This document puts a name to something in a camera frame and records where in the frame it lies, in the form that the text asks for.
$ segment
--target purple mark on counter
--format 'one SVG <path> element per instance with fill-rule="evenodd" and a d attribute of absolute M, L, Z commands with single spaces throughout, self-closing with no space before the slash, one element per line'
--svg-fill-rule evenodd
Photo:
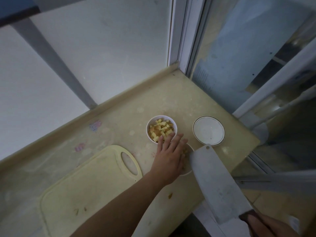
<path fill-rule="evenodd" d="M 96 122 L 89 125 L 90 130 L 96 132 L 97 129 L 102 125 L 102 121 L 97 120 Z"/>
<path fill-rule="evenodd" d="M 86 145 L 85 143 L 80 143 L 77 147 L 75 147 L 75 151 L 76 152 L 82 151 L 85 145 Z"/>

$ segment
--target yellow cutting board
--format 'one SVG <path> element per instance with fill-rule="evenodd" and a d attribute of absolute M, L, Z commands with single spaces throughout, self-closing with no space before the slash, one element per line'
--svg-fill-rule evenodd
<path fill-rule="evenodd" d="M 122 152 L 136 165 L 137 175 L 125 166 Z M 46 235 L 71 235 L 89 217 L 141 178 L 142 172 L 130 152 L 117 145 L 104 148 L 41 195 L 39 211 Z"/>

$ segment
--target forearm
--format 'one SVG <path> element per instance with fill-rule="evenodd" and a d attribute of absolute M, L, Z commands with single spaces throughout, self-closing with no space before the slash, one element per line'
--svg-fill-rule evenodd
<path fill-rule="evenodd" d="M 155 177 L 147 173 L 83 223 L 72 236 L 131 236 L 161 188 Z"/>

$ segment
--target person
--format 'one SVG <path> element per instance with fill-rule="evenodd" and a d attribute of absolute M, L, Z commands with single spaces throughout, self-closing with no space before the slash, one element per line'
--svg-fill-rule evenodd
<path fill-rule="evenodd" d="M 173 137 L 174 133 L 168 135 L 163 144 L 161 136 L 151 170 L 86 220 L 71 237 L 132 236 L 156 195 L 163 187 L 174 182 L 181 173 L 184 161 L 183 149 L 188 140 L 182 139 L 183 134 L 178 134 L 172 139 Z M 260 217 L 271 227 L 276 234 L 275 237 L 298 236 L 288 225 L 262 214 Z M 274 236 L 253 216 L 248 217 L 248 224 L 259 237 Z"/>

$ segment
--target cutting board handle hole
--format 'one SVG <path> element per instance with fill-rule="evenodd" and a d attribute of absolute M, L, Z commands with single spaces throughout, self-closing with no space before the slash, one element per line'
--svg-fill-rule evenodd
<path fill-rule="evenodd" d="M 124 162 L 124 165 L 126 168 L 133 174 L 133 175 L 138 175 L 138 171 L 136 168 L 136 165 L 132 161 L 132 159 L 124 152 L 121 153 L 122 160 Z"/>

